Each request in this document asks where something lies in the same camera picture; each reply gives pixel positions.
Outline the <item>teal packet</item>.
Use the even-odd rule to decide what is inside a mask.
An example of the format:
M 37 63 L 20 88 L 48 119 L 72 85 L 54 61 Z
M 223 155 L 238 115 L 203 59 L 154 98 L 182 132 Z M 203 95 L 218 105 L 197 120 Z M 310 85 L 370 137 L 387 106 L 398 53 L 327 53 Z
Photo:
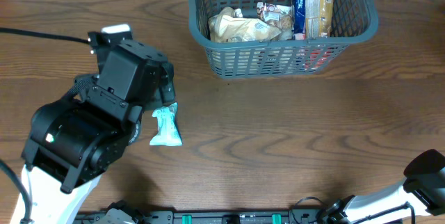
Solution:
M 149 142 L 150 145 L 164 145 L 168 147 L 182 146 L 183 142 L 177 128 L 176 113 L 178 104 L 175 102 L 169 106 L 155 109 L 152 117 L 156 118 L 158 133 Z

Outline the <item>beige mushroom snack bag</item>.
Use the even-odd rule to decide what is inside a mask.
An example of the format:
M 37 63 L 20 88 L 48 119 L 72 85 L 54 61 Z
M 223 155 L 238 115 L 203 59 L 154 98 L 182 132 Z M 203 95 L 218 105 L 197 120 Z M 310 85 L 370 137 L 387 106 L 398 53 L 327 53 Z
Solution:
M 281 31 L 273 40 L 291 40 L 293 38 L 294 6 L 258 2 L 257 15 L 259 19 Z

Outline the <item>blue tissue pack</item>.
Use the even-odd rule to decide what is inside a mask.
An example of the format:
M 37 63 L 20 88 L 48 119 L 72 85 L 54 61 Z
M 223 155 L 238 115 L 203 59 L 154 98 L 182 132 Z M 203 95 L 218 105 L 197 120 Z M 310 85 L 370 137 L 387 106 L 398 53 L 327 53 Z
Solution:
M 305 0 L 293 0 L 294 7 L 294 38 L 305 39 Z

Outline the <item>orange noodle packet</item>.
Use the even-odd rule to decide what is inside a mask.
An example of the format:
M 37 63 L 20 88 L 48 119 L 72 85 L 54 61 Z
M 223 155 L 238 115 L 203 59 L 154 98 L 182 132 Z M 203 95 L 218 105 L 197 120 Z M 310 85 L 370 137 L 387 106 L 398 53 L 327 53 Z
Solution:
M 334 0 L 305 0 L 306 38 L 328 38 L 332 31 Z

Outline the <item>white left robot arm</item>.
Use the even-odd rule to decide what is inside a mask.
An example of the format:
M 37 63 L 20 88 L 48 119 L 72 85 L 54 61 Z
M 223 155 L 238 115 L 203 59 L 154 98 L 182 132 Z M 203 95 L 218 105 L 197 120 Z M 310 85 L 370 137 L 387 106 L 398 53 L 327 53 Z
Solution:
M 97 73 L 77 76 L 32 117 L 15 179 L 19 223 L 71 223 L 102 174 L 138 139 L 144 112 L 175 100 L 172 63 L 135 41 L 126 24 L 89 32 L 87 44 Z

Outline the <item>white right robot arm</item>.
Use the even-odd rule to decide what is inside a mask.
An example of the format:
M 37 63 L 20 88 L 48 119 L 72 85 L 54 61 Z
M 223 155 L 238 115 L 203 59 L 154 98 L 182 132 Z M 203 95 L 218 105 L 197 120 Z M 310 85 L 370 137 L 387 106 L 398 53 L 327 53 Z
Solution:
M 444 214 L 444 155 L 427 150 L 403 172 L 405 179 L 369 195 L 351 195 L 322 214 L 324 223 L 392 223 Z

